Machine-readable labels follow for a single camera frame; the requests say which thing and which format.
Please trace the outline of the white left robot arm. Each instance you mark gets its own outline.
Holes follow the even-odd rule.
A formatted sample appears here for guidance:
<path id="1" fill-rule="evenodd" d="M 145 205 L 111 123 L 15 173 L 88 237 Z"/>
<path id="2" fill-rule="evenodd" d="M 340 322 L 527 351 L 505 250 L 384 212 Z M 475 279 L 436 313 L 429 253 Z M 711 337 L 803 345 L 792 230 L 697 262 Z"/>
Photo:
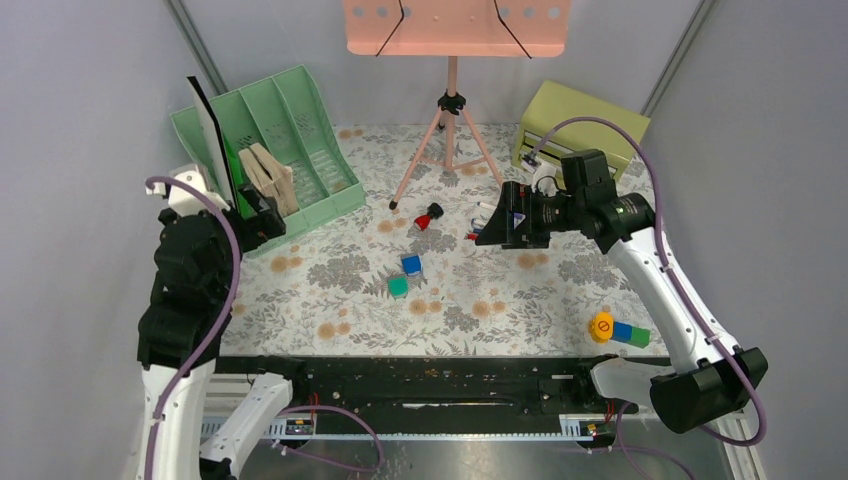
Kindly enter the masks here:
<path id="1" fill-rule="evenodd" d="M 244 253 L 282 236 L 273 202 L 245 187 L 256 215 L 244 219 L 203 184 L 158 176 L 163 196 L 157 272 L 138 331 L 145 391 L 140 479 L 236 479 L 264 431 L 283 409 L 309 401 L 310 385 L 293 373 L 258 375 L 244 400 L 207 441 L 201 425 L 221 337 L 231 319 Z"/>

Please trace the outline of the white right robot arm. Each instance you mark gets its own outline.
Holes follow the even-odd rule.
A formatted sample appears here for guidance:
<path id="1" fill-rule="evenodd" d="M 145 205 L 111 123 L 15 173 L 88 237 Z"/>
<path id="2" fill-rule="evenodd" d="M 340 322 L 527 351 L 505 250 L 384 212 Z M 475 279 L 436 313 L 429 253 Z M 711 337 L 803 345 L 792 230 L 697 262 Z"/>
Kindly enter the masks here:
<path id="1" fill-rule="evenodd" d="M 597 412 L 612 399 L 651 408 L 675 433 L 757 402 L 768 362 L 724 329 L 672 256 L 658 216 L 639 193 L 620 194 L 606 157 L 586 150 L 560 160 L 565 186 L 552 196 L 506 181 L 478 246 L 548 247 L 553 232 L 578 231 L 624 274 L 657 327 L 669 367 L 621 357 L 594 359 L 573 386 L 575 402 Z"/>

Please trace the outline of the green plastic folder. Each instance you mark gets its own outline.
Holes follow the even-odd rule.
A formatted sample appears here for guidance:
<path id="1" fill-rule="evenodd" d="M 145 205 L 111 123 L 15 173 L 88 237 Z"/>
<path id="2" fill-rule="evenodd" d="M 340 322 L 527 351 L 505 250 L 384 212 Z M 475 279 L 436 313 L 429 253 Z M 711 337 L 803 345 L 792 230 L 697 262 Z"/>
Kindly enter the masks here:
<path id="1" fill-rule="evenodd" d="M 237 150 L 232 146 L 226 136 L 224 136 L 224 146 L 227 154 L 230 178 L 232 180 L 233 192 L 238 211 L 244 219 L 252 218 L 255 216 L 256 212 L 241 191 L 242 187 L 250 184 L 250 181 L 244 171 Z"/>

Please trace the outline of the white sketch pad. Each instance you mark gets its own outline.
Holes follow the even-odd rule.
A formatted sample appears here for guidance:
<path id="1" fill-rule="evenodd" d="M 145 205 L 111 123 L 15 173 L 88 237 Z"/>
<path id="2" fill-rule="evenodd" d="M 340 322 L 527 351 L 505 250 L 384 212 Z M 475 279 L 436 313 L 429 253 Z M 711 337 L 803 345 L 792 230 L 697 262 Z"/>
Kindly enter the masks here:
<path id="1" fill-rule="evenodd" d="M 218 188 L 225 200 L 232 205 L 236 205 L 236 187 L 233 183 L 224 135 L 217 117 L 199 80 L 195 76 L 187 76 L 186 81 L 192 91 L 196 113 L 212 161 Z"/>

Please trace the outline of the purple 52-storey treehouse book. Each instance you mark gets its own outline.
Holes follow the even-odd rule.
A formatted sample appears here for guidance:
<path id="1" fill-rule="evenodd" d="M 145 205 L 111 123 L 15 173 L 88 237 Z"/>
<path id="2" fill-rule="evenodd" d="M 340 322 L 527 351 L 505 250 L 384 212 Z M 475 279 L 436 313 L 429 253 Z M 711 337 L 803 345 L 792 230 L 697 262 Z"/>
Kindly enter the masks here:
<path id="1" fill-rule="evenodd" d="M 271 175 L 263 168 L 258 156 L 249 148 L 238 152 L 239 159 L 251 184 L 264 196 L 274 201 L 277 212 L 286 215 L 283 197 L 272 181 Z"/>

